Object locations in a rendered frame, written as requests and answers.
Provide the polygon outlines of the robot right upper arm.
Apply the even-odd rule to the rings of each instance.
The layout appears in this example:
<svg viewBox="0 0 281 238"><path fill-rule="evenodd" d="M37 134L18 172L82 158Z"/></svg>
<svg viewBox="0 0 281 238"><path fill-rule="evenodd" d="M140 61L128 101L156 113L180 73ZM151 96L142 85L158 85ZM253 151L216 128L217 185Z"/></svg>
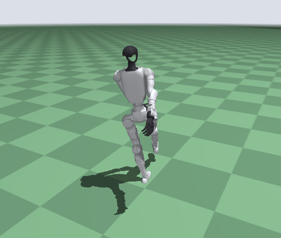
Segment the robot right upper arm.
<svg viewBox="0 0 281 238"><path fill-rule="evenodd" d="M149 68L144 68L143 69L143 73L144 73L144 76L146 77L147 96L149 98L150 95L151 95L151 91L154 89L154 85L155 85L154 77L155 77L155 74Z"/></svg>

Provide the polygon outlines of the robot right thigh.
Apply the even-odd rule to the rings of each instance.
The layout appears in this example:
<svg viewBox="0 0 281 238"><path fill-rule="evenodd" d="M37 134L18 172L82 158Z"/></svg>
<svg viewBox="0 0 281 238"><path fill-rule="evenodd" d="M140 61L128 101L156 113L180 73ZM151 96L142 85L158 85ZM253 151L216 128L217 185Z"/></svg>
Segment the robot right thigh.
<svg viewBox="0 0 281 238"><path fill-rule="evenodd" d="M155 117L154 117L154 120L153 120L153 122L154 122L154 131L153 131L153 133L151 133L151 135L153 135L153 136L156 136L156 129L155 129L155 127L157 127L157 120L158 120L158 115L157 115L157 110L155 110Z"/></svg>

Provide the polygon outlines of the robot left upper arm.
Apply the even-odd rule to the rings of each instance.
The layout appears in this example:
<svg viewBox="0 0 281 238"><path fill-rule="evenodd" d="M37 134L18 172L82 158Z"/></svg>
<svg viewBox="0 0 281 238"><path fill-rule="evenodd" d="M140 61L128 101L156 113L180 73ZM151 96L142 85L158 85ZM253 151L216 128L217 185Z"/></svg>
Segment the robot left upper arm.
<svg viewBox="0 0 281 238"><path fill-rule="evenodd" d="M114 79L114 81L117 82L119 88L121 89L122 93L124 94L121 79L120 79L120 72L121 72L121 70L117 70L113 75L113 79Z"/></svg>

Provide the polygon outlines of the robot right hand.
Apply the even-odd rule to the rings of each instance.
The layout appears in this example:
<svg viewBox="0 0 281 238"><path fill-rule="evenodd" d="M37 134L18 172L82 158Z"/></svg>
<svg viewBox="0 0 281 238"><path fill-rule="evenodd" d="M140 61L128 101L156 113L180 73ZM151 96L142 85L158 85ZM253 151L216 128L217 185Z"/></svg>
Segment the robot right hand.
<svg viewBox="0 0 281 238"><path fill-rule="evenodd" d="M146 130L145 132L143 132L143 134L145 134L145 136L149 136L151 133L153 133L154 131L154 116L151 115L151 111L147 112L147 121L146 121L146 125L145 128L141 131Z"/></svg>

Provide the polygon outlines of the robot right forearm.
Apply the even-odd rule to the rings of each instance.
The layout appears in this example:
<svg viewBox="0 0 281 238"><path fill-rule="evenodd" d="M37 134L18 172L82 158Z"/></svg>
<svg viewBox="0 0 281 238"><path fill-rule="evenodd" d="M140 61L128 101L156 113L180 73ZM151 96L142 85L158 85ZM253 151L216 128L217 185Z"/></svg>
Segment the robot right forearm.
<svg viewBox="0 0 281 238"><path fill-rule="evenodd" d="M150 97L148 98L147 112L151 111L152 116L155 116L157 95L158 95L158 92L155 89L153 89L151 91Z"/></svg>

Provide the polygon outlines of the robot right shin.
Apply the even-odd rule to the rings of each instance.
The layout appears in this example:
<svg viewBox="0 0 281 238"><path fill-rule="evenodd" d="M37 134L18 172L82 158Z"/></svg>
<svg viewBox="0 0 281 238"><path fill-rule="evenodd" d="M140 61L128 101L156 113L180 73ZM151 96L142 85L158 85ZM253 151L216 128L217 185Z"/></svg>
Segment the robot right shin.
<svg viewBox="0 0 281 238"><path fill-rule="evenodd" d="M156 129L156 136L153 136L153 135L151 135L151 138L152 138L152 141L153 141L153 143L154 143L154 147L156 146L158 146L157 145L157 142L158 142L158 129L157 129L157 127L155 127L155 129Z"/></svg>

